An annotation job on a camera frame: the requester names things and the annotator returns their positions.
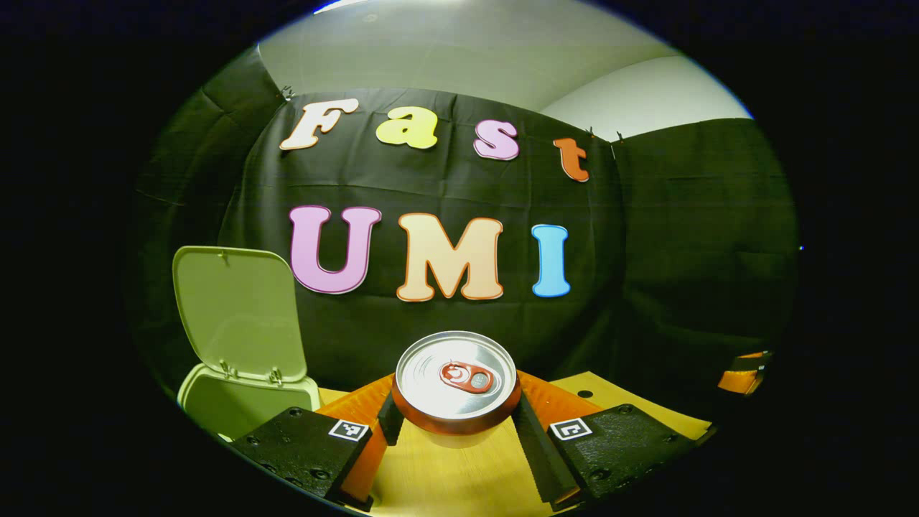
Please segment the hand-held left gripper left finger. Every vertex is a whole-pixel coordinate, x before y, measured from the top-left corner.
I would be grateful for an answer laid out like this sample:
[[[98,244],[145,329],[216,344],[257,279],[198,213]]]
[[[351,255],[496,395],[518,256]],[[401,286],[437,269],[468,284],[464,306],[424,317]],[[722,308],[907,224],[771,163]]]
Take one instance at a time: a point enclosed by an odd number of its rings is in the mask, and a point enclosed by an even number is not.
[[[315,411],[290,406],[233,447],[302,490],[368,511],[382,458],[403,426],[393,384],[390,374]]]

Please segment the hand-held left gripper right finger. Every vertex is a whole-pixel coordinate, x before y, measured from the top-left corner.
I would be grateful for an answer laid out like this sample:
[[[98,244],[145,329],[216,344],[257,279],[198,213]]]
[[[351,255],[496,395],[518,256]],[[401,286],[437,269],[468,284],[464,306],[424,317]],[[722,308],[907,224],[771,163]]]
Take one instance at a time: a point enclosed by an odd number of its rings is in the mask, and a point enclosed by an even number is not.
[[[554,511],[597,505],[662,473],[701,442],[701,422],[597,374],[548,382],[518,372],[514,426]]]

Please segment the red pop can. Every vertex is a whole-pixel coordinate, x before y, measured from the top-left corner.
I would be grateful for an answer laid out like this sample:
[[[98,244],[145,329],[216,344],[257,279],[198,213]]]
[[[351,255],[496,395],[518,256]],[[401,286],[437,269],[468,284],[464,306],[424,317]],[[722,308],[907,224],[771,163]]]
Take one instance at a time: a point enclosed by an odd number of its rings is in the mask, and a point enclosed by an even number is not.
[[[474,332],[421,338],[395,369],[393,401],[401,415],[442,447],[479,445],[520,399],[518,371],[508,351]]]

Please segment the green desktop garbage bin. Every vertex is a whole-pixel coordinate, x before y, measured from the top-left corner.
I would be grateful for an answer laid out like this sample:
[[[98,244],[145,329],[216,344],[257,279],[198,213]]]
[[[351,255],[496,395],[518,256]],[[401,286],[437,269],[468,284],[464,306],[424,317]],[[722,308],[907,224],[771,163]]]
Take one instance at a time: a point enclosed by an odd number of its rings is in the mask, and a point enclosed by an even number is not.
[[[175,301],[198,363],[181,409],[232,442],[282,410],[319,408],[308,376],[294,279],[270,251],[184,246],[172,262]]]

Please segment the wooden desktop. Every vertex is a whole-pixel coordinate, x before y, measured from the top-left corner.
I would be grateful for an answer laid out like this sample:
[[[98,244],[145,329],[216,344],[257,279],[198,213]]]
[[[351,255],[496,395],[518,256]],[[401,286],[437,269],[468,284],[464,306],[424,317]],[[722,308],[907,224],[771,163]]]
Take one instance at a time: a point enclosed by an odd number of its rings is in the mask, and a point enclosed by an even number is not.
[[[664,408],[590,372],[551,385],[572,395],[590,391],[593,396],[583,400],[601,409],[633,404],[689,439],[712,428],[709,421]],[[568,517],[576,508],[553,511],[541,500],[511,419],[466,448],[434,444],[422,429],[403,423],[397,444],[382,456],[370,494],[374,503],[365,513],[374,517]]]

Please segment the black backdrop cloth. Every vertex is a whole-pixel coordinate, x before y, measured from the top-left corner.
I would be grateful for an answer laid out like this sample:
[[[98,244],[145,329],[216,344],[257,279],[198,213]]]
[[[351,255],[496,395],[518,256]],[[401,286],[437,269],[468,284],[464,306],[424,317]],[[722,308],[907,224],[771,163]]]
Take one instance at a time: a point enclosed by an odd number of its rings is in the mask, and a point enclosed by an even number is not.
[[[592,372],[719,419],[719,381],[790,318],[797,223],[787,177],[748,118],[604,139],[449,91],[302,90],[283,101],[256,50],[165,124],[134,190],[129,324],[170,395],[198,359],[175,302],[181,246],[291,263],[301,206],[330,210],[322,267],[347,261],[343,210],[379,210],[370,268],[344,294],[296,287],[308,374],[353,390],[421,337],[491,337],[544,379]]]

